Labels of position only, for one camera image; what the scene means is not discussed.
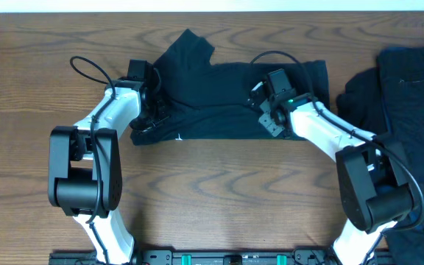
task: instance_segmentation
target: white wall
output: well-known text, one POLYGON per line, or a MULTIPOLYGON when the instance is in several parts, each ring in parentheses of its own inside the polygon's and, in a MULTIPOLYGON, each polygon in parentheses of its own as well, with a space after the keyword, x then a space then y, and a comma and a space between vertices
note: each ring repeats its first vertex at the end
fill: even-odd
POLYGON ((0 0, 0 13, 372 10, 424 10, 424 0, 0 0))

